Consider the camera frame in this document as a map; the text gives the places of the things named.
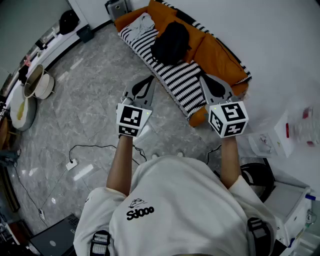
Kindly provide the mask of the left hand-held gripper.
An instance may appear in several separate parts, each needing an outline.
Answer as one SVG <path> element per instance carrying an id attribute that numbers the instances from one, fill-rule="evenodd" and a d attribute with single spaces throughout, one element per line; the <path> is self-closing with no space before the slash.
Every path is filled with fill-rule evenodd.
<path id="1" fill-rule="evenodd" d="M 120 136 L 138 137 L 153 109 L 151 107 L 156 85 L 153 75 L 140 76 L 123 92 L 123 101 L 116 107 L 116 126 Z"/>

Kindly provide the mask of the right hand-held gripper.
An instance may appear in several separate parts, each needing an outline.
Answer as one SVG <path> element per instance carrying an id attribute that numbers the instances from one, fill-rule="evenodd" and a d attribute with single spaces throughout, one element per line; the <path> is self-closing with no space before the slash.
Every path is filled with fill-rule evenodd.
<path id="1" fill-rule="evenodd" d="M 249 117 L 243 101 L 234 96 L 231 86 L 210 74 L 201 75 L 199 83 L 206 101 L 205 118 L 211 129 L 220 138 L 241 135 L 248 124 Z"/>

